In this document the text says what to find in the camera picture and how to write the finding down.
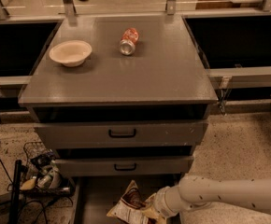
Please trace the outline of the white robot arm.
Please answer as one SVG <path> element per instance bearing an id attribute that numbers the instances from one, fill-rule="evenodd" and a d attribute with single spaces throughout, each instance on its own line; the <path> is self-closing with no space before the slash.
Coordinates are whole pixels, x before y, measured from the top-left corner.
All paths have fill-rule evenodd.
<path id="1" fill-rule="evenodd" d="M 186 175 L 174 187 L 152 194 L 143 213 L 151 218 L 169 218 L 211 203 L 227 203 L 271 215 L 271 179 L 218 181 Z"/>

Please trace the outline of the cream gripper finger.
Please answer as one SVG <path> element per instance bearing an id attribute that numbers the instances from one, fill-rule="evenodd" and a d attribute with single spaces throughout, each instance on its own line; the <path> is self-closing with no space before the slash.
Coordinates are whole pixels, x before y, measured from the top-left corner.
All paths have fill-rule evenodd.
<path id="1" fill-rule="evenodd" d="M 157 217 L 157 211 L 153 204 L 155 199 L 155 193 L 151 194 L 149 198 L 144 202 L 144 206 L 141 208 L 141 212 L 146 217 Z"/>

